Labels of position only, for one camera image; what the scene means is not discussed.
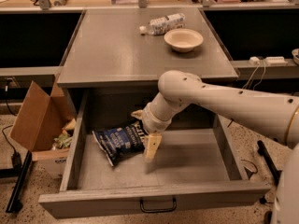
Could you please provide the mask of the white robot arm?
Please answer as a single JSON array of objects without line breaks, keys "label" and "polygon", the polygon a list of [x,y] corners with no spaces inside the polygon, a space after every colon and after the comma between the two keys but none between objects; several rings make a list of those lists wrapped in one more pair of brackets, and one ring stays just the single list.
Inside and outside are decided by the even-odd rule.
[{"label": "white robot arm", "polygon": [[299,224],[298,97],[206,84],[197,75],[176,70],[160,76],[158,90],[144,109],[132,113],[148,134],[147,161],[155,157],[172,118],[188,105],[200,105],[292,150],[278,181],[270,224]]}]

